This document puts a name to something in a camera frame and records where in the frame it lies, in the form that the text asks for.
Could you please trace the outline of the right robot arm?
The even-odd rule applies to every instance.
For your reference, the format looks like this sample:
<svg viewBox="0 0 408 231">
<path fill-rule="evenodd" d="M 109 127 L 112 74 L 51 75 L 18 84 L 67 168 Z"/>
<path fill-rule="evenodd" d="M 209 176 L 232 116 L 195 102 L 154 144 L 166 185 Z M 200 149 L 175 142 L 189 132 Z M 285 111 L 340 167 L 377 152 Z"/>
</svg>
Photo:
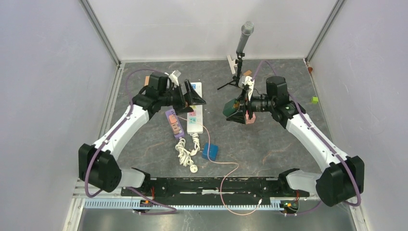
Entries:
<svg viewBox="0 0 408 231">
<path fill-rule="evenodd" d="M 364 190 L 365 164 L 359 156 L 350 157 L 336 147 L 312 122 L 305 109 L 288 92 L 284 77 L 266 79 L 265 94 L 253 96 L 254 81 L 248 77 L 236 99 L 225 103 L 227 121 L 245 124 L 256 112 L 272 118 L 294 135 L 318 164 L 321 174 L 290 169 L 279 175 L 278 191 L 291 196 L 297 190 L 317 195 L 327 206 L 346 203 L 360 206 Z"/>
</svg>

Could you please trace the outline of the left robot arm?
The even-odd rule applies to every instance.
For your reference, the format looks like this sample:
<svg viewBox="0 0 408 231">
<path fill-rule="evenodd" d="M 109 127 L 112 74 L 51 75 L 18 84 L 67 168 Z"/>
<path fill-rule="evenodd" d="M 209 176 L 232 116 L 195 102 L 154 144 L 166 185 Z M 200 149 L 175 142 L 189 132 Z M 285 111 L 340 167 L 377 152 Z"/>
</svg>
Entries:
<svg viewBox="0 0 408 231">
<path fill-rule="evenodd" d="M 139 93 L 132 96 L 120 119 L 93 144 L 83 144 L 78 150 L 79 178 L 85 183 L 85 192 L 92 185 L 100 192 L 112 192 L 119 187 L 132 187 L 139 196 L 151 191 L 149 174 L 136 169 L 121 169 L 117 160 L 136 132 L 162 107 L 172 107 L 173 116 L 192 113 L 194 108 L 205 105 L 202 87 L 185 80 L 185 91 L 178 81 L 180 72 L 171 74 L 152 72 L 148 82 Z"/>
</svg>

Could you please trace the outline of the dark green cube socket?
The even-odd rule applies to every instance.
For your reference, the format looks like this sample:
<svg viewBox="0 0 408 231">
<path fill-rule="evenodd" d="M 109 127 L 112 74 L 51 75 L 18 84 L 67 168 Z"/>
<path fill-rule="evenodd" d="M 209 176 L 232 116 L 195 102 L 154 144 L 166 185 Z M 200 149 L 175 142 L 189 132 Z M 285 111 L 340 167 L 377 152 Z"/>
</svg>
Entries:
<svg viewBox="0 0 408 231">
<path fill-rule="evenodd" d="M 232 99 L 228 101 L 227 103 L 225 103 L 222 113 L 225 117 L 229 117 L 235 112 L 237 112 L 240 106 L 241 106 L 241 103 L 238 99 Z"/>
</svg>

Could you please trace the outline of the pink cube socket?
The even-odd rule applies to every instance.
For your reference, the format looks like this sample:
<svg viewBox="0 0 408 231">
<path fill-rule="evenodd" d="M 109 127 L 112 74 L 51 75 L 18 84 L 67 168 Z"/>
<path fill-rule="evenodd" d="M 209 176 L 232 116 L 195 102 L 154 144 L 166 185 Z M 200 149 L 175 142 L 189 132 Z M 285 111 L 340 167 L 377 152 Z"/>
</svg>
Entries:
<svg viewBox="0 0 408 231">
<path fill-rule="evenodd" d="M 256 120 L 256 115 L 255 113 L 252 113 L 251 115 L 248 114 L 248 112 L 245 114 L 245 123 L 248 124 L 253 124 Z"/>
</svg>

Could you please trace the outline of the pink charger plug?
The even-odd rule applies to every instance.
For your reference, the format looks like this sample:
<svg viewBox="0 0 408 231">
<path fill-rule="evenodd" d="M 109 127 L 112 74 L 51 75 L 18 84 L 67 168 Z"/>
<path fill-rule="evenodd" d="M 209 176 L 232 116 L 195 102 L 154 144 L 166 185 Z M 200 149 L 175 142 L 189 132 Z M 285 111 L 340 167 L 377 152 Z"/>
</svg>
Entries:
<svg viewBox="0 0 408 231">
<path fill-rule="evenodd" d="M 170 124 L 176 124 L 178 121 L 175 115 L 169 115 L 168 120 Z"/>
</svg>

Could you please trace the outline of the white multicolour power strip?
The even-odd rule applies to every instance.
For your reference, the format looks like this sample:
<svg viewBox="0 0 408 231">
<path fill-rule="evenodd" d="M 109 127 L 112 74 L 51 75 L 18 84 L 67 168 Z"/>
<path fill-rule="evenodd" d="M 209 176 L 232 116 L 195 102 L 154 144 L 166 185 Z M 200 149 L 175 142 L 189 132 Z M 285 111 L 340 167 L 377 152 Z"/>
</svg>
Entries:
<svg viewBox="0 0 408 231">
<path fill-rule="evenodd" d="M 187 114 L 187 133 L 192 134 L 202 134 L 204 132 L 203 124 L 203 106 L 196 105 L 191 106 L 193 112 Z"/>
</svg>

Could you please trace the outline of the purple USB power strip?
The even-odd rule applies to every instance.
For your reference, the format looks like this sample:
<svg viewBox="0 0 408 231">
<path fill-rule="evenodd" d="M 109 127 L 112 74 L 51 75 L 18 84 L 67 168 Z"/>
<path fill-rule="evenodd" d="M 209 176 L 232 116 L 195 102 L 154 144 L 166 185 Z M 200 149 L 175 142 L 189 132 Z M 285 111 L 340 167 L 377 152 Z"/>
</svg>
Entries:
<svg viewBox="0 0 408 231">
<path fill-rule="evenodd" d="M 171 126 L 173 135 L 176 139 L 184 138 L 184 130 L 180 124 L 180 121 L 176 115 L 176 112 L 174 109 L 169 109 L 168 111 L 165 112 L 166 118 Z"/>
</svg>

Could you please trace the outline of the blue cube socket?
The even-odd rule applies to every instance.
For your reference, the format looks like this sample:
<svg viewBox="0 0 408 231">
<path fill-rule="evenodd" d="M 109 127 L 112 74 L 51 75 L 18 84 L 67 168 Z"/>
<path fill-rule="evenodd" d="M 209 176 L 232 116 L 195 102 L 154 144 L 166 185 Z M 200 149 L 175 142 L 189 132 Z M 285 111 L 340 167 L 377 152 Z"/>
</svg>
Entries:
<svg viewBox="0 0 408 231">
<path fill-rule="evenodd" d="M 202 151 L 202 158 L 206 160 L 216 161 L 219 147 L 214 144 L 205 143 Z"/>
</svg>

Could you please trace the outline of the brown charger plug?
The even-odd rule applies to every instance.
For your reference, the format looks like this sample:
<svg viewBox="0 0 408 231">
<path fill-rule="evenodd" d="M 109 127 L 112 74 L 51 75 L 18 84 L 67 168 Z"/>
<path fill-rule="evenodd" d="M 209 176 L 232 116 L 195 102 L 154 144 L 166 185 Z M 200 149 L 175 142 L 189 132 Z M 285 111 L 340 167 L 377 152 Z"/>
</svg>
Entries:
<svg viewBox="0 0 408 231">
<path fill-rule="evenodd" d="M 171 124 L 174 135 L 182 133 L 182 127 L 177 122 L 176 124 Z"/>
</svg>

